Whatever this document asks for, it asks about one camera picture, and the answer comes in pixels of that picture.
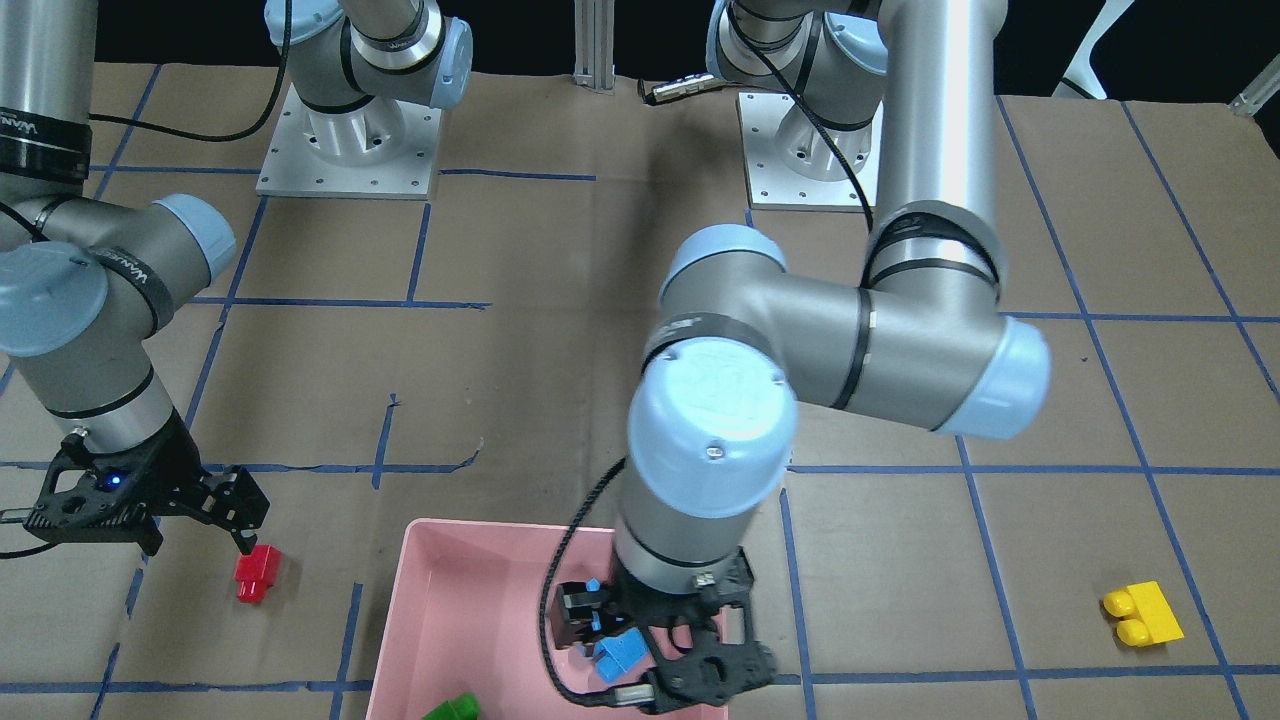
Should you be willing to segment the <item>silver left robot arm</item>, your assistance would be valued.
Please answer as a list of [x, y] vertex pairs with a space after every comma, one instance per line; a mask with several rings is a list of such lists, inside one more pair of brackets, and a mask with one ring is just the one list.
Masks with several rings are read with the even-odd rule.
[[718, 1], [708, 70], [786, 94], [824, 142], [882, 111], [855, 286], [794, 274], [748, 225], [685, 240], [628, 409], [627, 454], [564, 530], [539, 592], [556, 692], [646, 715], [769, 685], [741, 539], [788, 465], [799, 404], [1007, 439], [1050, 350], [998, 313], [995, 40], [1005, 1]]

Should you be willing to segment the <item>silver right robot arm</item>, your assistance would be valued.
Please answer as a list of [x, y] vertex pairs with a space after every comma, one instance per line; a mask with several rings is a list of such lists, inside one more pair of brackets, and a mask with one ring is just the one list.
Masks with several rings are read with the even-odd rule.
[[[449, 109], [468, 83], [474, 33], [434, 1], [269, 1], [265, 19], [324, 159], [384, 158], [404, 104]], [[186, 516], [247, 555], [269, 500], [247, 469], [202, 465], [145, 347], [236, 260], [236, 233], [188, 193], [83, 195], [97, 23], [95, 1], [3, 4], [3, 354], [63, 433], [33, 505], [3, 521], [41, 551], [151, 556], [156, 520]]]

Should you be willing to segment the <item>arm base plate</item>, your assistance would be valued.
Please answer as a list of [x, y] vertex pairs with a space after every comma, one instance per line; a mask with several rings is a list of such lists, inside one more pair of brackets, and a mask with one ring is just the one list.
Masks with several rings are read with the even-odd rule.
[[344, 114], [324, 114], [289, 88], [256, 192], [289, 199], [426, 201], [436, 174], [444, 113], [374, 97]]
[[883, 105], [872, 123], [828, 136], [855, 170], [860, 193], [813, 124], [782, 94], [741, 92], [737, 110], [753, 210], [851, 211], [876, 208]]

